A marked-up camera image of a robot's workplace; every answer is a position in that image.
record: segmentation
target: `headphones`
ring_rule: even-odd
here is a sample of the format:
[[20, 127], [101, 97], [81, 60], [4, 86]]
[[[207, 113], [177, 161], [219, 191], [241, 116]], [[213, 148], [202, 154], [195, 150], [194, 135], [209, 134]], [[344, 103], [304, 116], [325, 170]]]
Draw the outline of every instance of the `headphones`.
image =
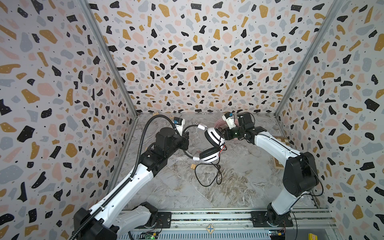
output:
[[213, 147], [202, 151], [198, 157], [193, 156], [187, 150], [184, 151], [185, 154], [195, 161], [202, 160], [203, 162], [210, 163], [215, 160], [218, 160], [220, 151], [224, 148], [224, 144], [225, 144], [224, 135], [217, 128], [214, 128], [214, 127], [207, 128], [206, 126], [201, 124], [190, 125], [185, 128], [184, 132], [189, 127], [198, 127], [201, 130], [205, 130], [204, 132], [205, 138], [210, 142], [210, 144], [212, 144]]

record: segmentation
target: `patterned wall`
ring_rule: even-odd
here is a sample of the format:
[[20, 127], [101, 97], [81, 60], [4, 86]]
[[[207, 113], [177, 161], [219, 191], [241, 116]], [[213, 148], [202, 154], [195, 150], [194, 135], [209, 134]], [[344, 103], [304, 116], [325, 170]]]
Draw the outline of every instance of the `patterned wall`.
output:
[[348, 240], [384, 236], [383, 4], [345, 1], [278, 117], [316, 156], [321, 206]]
[[138, 112], [273, 112], [331, 0], [90, 0]]
[[76, 2], [0, 7], [0, 238], [67, 239], [106, 195], [131, 116]]

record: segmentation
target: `ear cup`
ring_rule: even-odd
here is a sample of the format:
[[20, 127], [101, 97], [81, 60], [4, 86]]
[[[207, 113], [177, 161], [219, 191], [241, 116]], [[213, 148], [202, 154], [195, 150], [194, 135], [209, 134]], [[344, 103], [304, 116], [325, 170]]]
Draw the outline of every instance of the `ear cup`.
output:
[[204, 132], [205, 138], [209, 141], [212, 146], [215, 148], [218, 148], [218, 141], [216, 139], [212, 139], [211, 136], [209, 136], [208, 131]]
[[209, 148], [207, 150], [204, 150], [199, 155], [200, 159], [205, 158], [205, 157], [207, 157], [207, 156], [209, 156], [211, 154], [217, 153], [218, 151], [220, 151], [220, 149], [217, 148], [217, 147], [212, 147], [212, 148]]

